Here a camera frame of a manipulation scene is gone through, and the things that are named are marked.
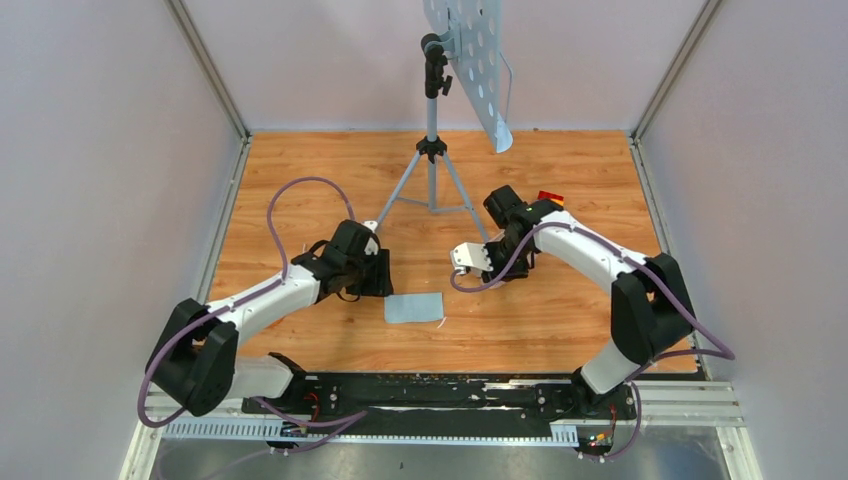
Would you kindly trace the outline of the light blue cleaning cloth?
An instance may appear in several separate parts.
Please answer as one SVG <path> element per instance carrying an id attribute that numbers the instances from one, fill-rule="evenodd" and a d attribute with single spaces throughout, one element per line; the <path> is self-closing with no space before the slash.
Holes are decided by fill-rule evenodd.
<path id="1" fill-rule="evenodd" d="M 445 318 L 441 292 L 396 294 L 384 302 L 388 324 L 441 322 Z"/>

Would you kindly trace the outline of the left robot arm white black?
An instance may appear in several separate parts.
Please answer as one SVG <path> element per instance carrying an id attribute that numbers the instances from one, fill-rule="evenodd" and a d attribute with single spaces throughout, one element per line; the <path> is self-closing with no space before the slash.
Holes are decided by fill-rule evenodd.
<path id="1" fill-rule="evenodd" d="M 172 310 L 145 367 L 140 396 L 157 386 L 180 412 L 203 416 L 223 401 L 265 397 L 283 413 L 298 411 L 306 386 L 292 362 L 238 351 L 273 323 L 330 297 L 357 301 L 392 295 L 390 253 L 375 221 L 342 221 L 285 268 L 235 296 L 209 305 L 193 298 Z"/>

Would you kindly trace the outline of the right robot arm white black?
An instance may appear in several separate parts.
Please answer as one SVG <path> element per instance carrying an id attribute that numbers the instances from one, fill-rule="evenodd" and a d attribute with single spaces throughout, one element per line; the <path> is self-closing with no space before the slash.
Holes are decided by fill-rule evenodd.
<path id="1" fill-rule="evenodd" d="M 547 254 L 610 297 L 610 339 L 575 372 L 571 403 L 580 415 L 601 414 L 611 403 L 612 390 L 693 332 L 691 300 L 679 264 L 670 255 L 626 249 L 556 202 L 528 203 L 509 185 L 491 192 L 483 206 L 502 231 L 499 239 L 483 246 L 491 264 L 482 274 L 485 282 L 523 279 L 535 255 Z"/>

